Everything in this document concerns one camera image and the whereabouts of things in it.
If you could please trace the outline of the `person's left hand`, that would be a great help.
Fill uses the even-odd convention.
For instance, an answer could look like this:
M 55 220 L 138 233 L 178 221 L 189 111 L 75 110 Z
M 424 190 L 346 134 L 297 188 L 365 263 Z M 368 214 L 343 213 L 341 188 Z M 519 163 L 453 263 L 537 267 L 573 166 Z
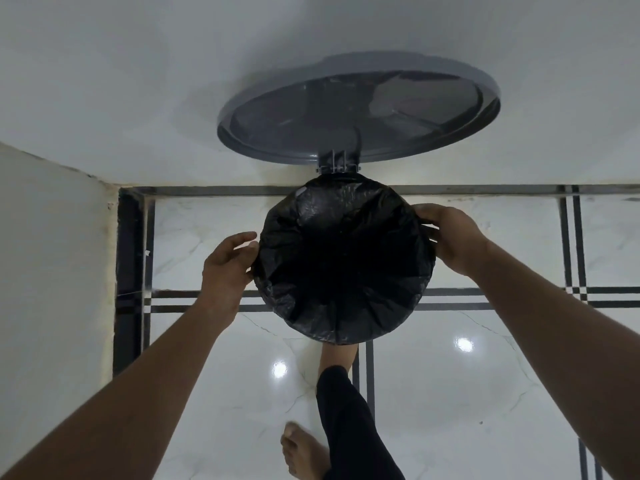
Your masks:
M 258 255 L 257 238 L 233 254 L 207 257 L 202 270 L 202 286 L 193 308 L 221 332 L 229 327 L 239 311 L 245 288 L 253 279 L 252 265 Z

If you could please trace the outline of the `person's right hand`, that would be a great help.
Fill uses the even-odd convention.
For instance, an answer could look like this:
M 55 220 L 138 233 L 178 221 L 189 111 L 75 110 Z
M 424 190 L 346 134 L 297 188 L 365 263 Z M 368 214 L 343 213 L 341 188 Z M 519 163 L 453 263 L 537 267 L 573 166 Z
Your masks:
M 471 217 L 460 209 L 450 208 L 452 216 L 443 224 L 427 224 L 419 219 L 435 247 L 436 256 L 456 273 L 473 279 L 489 240 Z

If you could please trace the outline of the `black plastic trash bag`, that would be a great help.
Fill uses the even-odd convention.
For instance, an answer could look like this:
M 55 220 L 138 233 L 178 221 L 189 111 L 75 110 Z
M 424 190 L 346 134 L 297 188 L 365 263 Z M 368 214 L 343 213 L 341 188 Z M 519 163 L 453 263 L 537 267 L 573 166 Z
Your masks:
M 334 173 L 268 211 L 252 273 L 265 304 L 293 330 L 352 345 L 402 325 L 435 263 L 426 226 L 398 193 Z

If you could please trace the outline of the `person's right forearm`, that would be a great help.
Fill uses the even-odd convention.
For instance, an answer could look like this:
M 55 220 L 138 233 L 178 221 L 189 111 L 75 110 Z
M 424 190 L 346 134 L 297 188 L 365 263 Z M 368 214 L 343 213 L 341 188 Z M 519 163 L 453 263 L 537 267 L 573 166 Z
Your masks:
M 640 335 L 482 239 L 466 272 L 613 480 L 640 480 Z

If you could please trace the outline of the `person's left forearm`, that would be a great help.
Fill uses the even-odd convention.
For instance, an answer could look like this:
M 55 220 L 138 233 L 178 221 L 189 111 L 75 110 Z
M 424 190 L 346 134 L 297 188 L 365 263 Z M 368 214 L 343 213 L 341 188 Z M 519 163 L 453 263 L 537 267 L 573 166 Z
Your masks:
M 137 360 L 0 480 L 153 480 L 242 294 L 206 298 L 201 293 Z

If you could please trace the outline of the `gray round bin lid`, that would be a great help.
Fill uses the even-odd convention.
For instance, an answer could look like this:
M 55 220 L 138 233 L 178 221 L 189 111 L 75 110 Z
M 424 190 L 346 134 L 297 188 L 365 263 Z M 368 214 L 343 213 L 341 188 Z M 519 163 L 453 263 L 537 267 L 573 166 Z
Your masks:
M 396 50 L 332 55 L 245 88 L 219 113 L 233 152 L 286 165 L 325 155 L 359 163 L 402 159 L 455 144 L 490 125 L 500 88 L 457 60 Z

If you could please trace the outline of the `person's right leg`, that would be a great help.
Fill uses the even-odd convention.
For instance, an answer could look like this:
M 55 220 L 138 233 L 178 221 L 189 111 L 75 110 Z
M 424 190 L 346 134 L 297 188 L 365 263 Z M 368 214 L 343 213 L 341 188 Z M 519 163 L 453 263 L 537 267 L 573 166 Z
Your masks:
M 405 480 L 348 377 L 357 350 L 356 344 L 322 346 L 316 400 L 330 461 L 322 480 Z

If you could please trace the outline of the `person's left foot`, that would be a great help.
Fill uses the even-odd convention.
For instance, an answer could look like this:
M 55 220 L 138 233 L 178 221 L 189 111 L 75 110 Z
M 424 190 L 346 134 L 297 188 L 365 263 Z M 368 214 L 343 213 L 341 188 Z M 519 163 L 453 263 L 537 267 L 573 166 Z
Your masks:
M 287 469 L 297 480 L 324 480 L 331 469 L 330 454 L 296 422 L 286 423 L 280 439 Z

